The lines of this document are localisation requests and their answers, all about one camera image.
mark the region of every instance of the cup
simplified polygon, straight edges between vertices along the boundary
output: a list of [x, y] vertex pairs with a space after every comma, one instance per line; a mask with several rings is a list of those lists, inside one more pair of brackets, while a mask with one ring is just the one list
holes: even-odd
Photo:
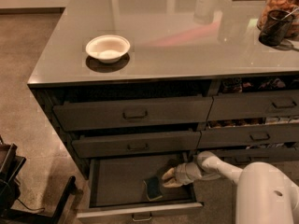
[[293, 19], [294, 16], [284, 10], [269, 11], [260, 32], [260, 42], [270, 47], [278, 46], [291, 27]]

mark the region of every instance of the floor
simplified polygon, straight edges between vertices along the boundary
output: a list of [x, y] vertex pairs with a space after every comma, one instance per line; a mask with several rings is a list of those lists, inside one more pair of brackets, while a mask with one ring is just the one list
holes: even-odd
[[[18, 179], [20, 199], [30, 208], [45, 207], [45, 214], [52, 215], [69, 176], [76, 177], [80, 191], [70, 196], [60, 223], [79, 224], [76, 212], [86, 205], [87, 181], [26, 86], [59, 18], [60, 14], [0, 15], [0, 134], [6, 143], [15, 143], [17, 154], [27, 159]], [[298, 183], [298, 162], [278, 167]], [[205, 202], [196, 215], [157, 217], [149, 223], [234, 223], [235, 187], [228, 180], [196, 182], [194, 186], [197, 199]], [[19, 202], [13, 207], [25, 210]]]

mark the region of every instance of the gray countertop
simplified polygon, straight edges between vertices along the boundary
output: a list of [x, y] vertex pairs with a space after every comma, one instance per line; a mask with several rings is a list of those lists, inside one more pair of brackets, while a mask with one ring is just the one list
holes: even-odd
[[[70, 0], [28, 85], [217, 78], [299, 72], [299, 39], [287, 50], [258, 40], [264, 1]], [[119, 63], [90, 60], [99, 35], [131, 43]]]

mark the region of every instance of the bowl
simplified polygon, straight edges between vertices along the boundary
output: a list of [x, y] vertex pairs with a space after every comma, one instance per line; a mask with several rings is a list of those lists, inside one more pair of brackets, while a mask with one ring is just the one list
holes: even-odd
[[122, 36], [101, 35], [86, 45], [86, 52], [102, 63], [115, 63], [129, 48], [129, 41]]

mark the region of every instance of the jar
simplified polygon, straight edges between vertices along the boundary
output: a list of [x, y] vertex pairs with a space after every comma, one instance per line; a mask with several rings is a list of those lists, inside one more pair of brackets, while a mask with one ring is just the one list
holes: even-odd
[[[267, 14], [270, 10], [281, 9], [292, 12], [297, 7], [299, 7], [299, 0], [266, 0], [265, 8], [263, 9], [263, 12], [258, 20], [258, 28], [262, 29], [266, 22]], [[286, 37], [299, 35], [299, 11], [294, 12], [293, 15], [295, 18], [292, 22], [291, 28], [286, 34]]]

